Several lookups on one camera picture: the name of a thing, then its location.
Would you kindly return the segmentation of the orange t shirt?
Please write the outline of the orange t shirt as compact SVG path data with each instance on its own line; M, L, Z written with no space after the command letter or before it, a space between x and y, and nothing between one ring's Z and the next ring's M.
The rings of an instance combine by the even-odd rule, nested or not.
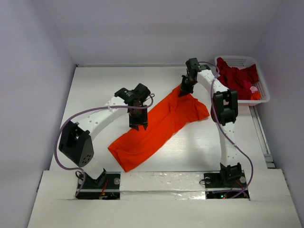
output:
M148 112L147 129L130 129L113 141L109 152L125 172L141 165L154 155L186 124L209 117L207 107L191 94L179 97L180 86Z

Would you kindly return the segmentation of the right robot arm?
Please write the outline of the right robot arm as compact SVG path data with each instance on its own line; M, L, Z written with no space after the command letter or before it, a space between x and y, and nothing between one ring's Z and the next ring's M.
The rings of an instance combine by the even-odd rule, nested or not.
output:
M234 143L235 122L238 116L237 91L221 84L210 67L196 58L190 58L185 64L186 74L182 76L179 97L192 94L194 86L201 84L210 93L211 118L219 133L220 170L204 173L204 185L211 189L232 188L243 176Z

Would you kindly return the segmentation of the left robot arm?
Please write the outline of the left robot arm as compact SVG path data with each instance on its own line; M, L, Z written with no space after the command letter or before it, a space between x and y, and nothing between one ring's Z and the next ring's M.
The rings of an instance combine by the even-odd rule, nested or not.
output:
M106 171L94 158L93 140L114 120L129 115L129 127L135 130L148 127L148 106L144 104L151 96L143 84L135 89L121 88L102 107L87 110L89 116L77 121L67 120L63 125L58 149L72 161L82 174L81 179L99 188L104 185Z

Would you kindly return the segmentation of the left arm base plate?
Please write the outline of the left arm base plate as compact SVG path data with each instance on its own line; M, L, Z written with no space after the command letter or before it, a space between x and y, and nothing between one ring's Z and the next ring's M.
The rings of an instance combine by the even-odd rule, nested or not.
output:
M86 175L85 182L76 195L80 200L119 200L120 199L120 172L109 172L101 176L101 184Z

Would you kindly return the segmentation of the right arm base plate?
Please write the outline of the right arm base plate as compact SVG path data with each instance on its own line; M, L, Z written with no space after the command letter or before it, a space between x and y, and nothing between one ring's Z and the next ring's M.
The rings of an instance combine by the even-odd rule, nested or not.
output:
M206 199L230 199L241 192L247 185L244 173L230 183L224 183L219 178L219 173L204 173L203 179L199 183L205 187Z

